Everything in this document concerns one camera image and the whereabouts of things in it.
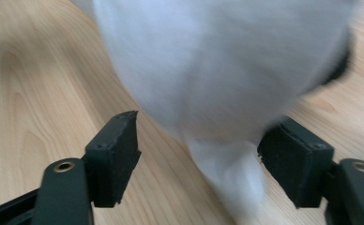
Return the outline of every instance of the wooden floor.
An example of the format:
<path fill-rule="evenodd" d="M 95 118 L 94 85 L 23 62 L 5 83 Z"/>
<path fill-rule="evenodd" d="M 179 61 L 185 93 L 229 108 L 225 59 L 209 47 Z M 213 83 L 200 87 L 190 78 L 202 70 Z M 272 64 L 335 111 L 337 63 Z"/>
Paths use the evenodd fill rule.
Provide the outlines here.
<path fill-rule="evenodd" d="M 348 77 L 291 113 L 336 148 L 336 160 L 364 159 L 364 7 L 360 13 Z M 81 157 L 111 116 L 129 110 L 139 107 L 79 9 L 67 0 L 0 1 L 0 204 L 37 188 L 51 162 Z M 186 147 L 142 111 L 138 129 L 143 155 L 124 201 L 96 209 L 97 223 L 233 224 Z M 296 210 L 271 177 L 266 193 L 258 224 L 325 224 L 324 208 Z"/>

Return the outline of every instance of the wood grain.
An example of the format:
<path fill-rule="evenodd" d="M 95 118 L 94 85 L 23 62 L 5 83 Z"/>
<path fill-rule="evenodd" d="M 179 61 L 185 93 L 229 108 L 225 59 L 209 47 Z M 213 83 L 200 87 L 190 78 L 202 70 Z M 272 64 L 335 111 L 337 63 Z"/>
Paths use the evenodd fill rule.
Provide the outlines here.
<path fill-rule="evenodd" d="M 364 159 L 364 7 L 354 24 L 348 76 L 304 97 L 291 112 L 336 148 Z M 0 204 L 37 188 L 44 169 L 83 155 L 107 120 L 140 108 L 114 74 L 94 23 L 67 0 L 0 1 Z M 144 112 L 143 151 L 122 204 L 96 209 L 97 224 L 233 224 L 186 147 Z M 325 224 L 299 209 L 267 175 L 258 224 Z"/>

